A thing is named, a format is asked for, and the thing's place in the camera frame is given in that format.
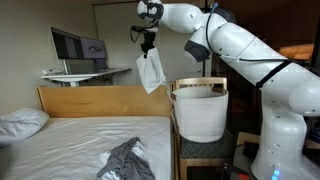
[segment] laundry basket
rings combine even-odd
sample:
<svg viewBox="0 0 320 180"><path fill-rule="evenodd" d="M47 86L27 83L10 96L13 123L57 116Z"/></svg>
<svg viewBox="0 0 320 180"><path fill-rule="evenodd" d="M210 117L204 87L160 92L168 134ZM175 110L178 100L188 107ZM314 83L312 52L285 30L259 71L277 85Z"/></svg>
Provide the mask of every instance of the laundry basket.
<svg viewBox="0 0 320 180"><path fill-rule="evenodd" d="M182 137L194 142L220 139L226 127L228 91L209 86L186 87L171 93Z"/></svg>

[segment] stool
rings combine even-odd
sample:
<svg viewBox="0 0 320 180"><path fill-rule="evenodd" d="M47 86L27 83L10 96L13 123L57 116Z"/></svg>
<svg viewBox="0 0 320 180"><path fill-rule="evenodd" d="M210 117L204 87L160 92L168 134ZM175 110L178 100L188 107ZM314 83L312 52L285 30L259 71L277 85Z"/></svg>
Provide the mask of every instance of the stool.
<svg viewBox="0 0 320 180"><path fill-rule="evenodd" d="M216 166L232 163L236 140L225 130L221 139L210 143L189 141L180 136L180 179L187 180L188 167Z"/></svg>

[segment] white bed sheet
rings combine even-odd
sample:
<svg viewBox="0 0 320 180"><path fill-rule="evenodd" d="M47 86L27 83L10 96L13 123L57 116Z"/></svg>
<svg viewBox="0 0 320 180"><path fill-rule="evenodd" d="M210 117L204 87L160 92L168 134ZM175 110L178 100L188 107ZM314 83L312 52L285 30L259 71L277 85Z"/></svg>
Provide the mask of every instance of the white bed sheet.
<svg viewBox="0 0 320 180"><path fill-rule="evenodd" d="M100 155L139 137L156 180L173 179L170 120L166 117L51 118L41 131L0 148L0 179L98 179Z"/></svg>

